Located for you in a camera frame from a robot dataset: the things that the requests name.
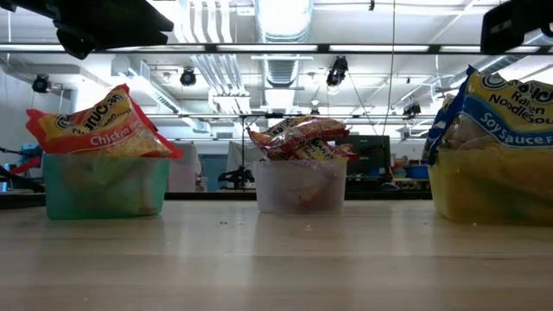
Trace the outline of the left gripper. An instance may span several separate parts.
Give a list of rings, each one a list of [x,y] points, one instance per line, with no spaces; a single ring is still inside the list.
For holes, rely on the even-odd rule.
[[[50,18],[61,46],[79,60],[95,51],[164,45],[163,32],[174,28],[148,0],[25,0],[25,9]]]

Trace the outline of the orange chicken noodle pack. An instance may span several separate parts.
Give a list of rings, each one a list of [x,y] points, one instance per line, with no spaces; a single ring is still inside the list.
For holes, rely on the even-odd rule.
[[[93,107],[73,114],[28,109],[27,130],[49,154],[180,159],[183,151],[162,136],[130,96],[114,87]]]

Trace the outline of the blue soy sauce noodle pack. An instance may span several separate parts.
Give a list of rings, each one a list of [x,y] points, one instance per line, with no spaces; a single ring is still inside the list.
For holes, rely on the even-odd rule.
[[[508,147],[553,147],[553,85],[506,80],[468,67],[461,113]]]
[[[442,107],[435,115],[424,144],[425,164],[434,165],[440,150],[457,150],[462,145],[461,139],[454,136],[461,123],[464,98],[463,94],[447,95],[442,101]]]

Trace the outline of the white cloth cover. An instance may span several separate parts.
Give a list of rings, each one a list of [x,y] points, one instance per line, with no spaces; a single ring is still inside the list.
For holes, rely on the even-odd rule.
[[[261,150],[250,141],[245,141],[245,143],[230,141],[228,144],[226,170],[238,170],[240,166],[252,170],[253,163],[258,162],[263,157],[264,154]]]
[[[183,152],[183,156],[181,159],[172,160],[169,165],[168,192],[195,193],[196,180],[201,173],[196,146],[185,142],[175,142],[174,146]]]

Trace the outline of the green translucent plastic container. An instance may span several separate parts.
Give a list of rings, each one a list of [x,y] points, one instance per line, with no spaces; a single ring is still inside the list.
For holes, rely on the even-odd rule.
[[[42,173],[49,219],[115,219],[161,212],[169,160],[46,154]]]

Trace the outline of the blue partition panel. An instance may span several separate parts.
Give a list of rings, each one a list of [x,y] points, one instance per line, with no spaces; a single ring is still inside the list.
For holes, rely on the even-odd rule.
[[[226,171],[227,155],[200,155],[202,175],[207,178],[207,192],[218,192],[225,183],[219,176]]]

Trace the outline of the black desk chair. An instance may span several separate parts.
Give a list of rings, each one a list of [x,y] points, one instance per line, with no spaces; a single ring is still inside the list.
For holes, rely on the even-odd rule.
[[[245,190],[248,183],[255,181],[253,173],[245,166],[240,165],[238,169],[221,173],[218,177],[219,182],[231,182],[233,190]]]

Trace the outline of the clear plastic container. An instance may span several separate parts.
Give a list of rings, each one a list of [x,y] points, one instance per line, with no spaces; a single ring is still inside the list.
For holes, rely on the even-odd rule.
[[[262,213],[277,214],[336,214],[342,211],[346,190],[345,160],[300,160],[300,161],[264,161],[253,165],[255,179],[257,206]],[[336,182],[332,194],[328,196],[325,207],[320,211],[310,213],[294,213],[287,209],[279,199],[278,182],[283,180],[283,175],[297,170],[317,170],[323,173],[334,172],[340,180]]]

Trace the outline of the black monitor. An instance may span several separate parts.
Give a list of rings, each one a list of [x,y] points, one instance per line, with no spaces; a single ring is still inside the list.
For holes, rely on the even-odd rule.
[[[390,137],[350,136],[347,141],[357,155],[347,164],[347,192],[381,191],[391,181]]]

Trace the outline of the blue storage crate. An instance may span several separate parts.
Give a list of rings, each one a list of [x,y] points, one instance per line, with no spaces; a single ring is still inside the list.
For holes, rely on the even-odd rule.
[[[429,178],[429,169],[426,165],[412,165],[404,169],[407,178],[415,180],[427,180]]]

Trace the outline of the yellow translucent plastic container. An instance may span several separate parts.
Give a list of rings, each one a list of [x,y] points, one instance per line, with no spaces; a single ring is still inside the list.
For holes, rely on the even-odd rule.
[[[553,149],[441,151],[429,180],[435,209],[450,220],[553,226]]]

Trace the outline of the silver air duct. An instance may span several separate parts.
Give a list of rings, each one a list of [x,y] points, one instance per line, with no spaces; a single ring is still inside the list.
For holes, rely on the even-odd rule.
[[[257,40],[262,43],[308,41],[314,0],[254,0]],[[299,56],[266,54],[263,60],[264,101],[272,112],[289,113],[293,107]]]

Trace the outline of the black aluminium rig frame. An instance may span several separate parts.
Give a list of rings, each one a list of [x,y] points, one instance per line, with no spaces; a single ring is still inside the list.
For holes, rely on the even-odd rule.
[[[165,193],[165,200],[255,200],[255,193]],[[430,191],[345,193],[345,200],[432,200]],[[0,194],[0,210],[45,206],[45,194]]]

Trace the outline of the long black ceiling rail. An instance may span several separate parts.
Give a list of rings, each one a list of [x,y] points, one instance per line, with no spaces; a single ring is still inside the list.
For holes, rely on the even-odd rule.
[[[330,115],[306,115],[306,114],[283,114],[283,113],[258,113],[258,114],[146,114],[150,119],[153,118],[196,118],[196,119],[238,119],[238,118],[286,118],[286,117],[329,117],[335,119],[434,119],[435,115],[418,114],[414,116],[407,115],[378,115],[378,114],[330,114]]]

